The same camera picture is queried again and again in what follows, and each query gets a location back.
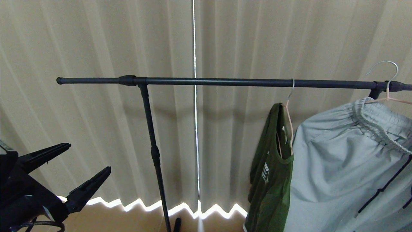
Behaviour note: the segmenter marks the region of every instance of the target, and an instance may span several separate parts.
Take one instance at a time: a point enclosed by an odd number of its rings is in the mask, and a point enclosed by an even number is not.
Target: beige curtain
[[[20,154],[72,147],[33,176],[57,195],[105,166],[95,196],[160,200],[140,90],[61,77],[193,77],[190,1],[0,2],[1,138]],[[150,86],[169,207],[197,210],[193,86]]]
[[[195,1],[198,78],[265,78],[412,83],[410,1]],[[249,170],[272,104],[290,88],[197,87],[202,211],[248,208]],[[367,90],[295,89],[294,128]],[[411,92],[395,93],[412,99]],[[394,110],[412,117],[410,107]]]

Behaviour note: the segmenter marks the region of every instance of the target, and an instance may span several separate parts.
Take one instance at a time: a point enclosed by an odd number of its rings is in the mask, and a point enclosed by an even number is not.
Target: green shirt
[[[273,105],[250,171],[248,232],[281,232],[285,227],[293,164],[286,128],[282,104]]]

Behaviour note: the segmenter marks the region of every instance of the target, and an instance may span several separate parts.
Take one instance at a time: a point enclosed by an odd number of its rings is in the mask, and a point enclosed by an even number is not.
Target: elastic waistband
[[[385,143],[392,145],[402,153],[412,154],[412,151],[388,136],[388,133],[391,133],[406,138],[406,143],[411,143],[412,119],[391,111],[380,102],[365,104],[370,100],[373,99],[366,97],[352,103],[351,109],[349,109],[352,111],[352,117]]]

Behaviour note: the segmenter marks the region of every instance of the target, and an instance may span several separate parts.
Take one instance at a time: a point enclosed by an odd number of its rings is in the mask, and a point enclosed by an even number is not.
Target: floor
[[[182,219],[182,227],[180,230],[182,232],[242,232],[242,224],[245,220],[244,216],[237,211],[230,219],[222,217],[217,212],[212,213],[205,219],[199,219],[199,217],[193,219],[190,213],[186,209],[183,209],[170,216],[172,230],[177,217]],[[86,205],[81,212],[71,214],[64,221],[64,224],[67,232],[166,232],[161,207],[146,212],[140,205],[136,205],[128,212],[125,212],[122,206],[107,208],[101,203],[91,206]],[[43,231],[56,232],[58,228],[39,225],[32,230],[32,232]]]

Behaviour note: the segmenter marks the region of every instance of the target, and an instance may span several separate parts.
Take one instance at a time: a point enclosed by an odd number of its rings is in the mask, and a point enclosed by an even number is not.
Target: clothes rack
[[[156,169],[157,183],[159,184],[160,199],[167,232],[171,232],[169,214],[167,211],[166,195],[164,192],[162,171],[160,168],[160,152],[156,145],[155,130],[153,128],[152,112],[150,110],[148,85],[222,85],[222,86],[265,86],[265,87],[292,87],[293,80],[284,79],[231,79],[231,78],[151,78],[136,77],[133,75],[118,78],[57,78],[62,84],[120,84],[138,86],[140,88],[145,108],[147,127],[151,143],[151,155]],[[371,90],[369,97],[377,99],[382,91],[386,91],[388,81],[348,81],[348,80],[295,80],[295,87],[306,88],[344,88]],[[412,84],[391,81],[390,92],[412,90]],[[180,231],[181,219],[177,218],[173,231]]]

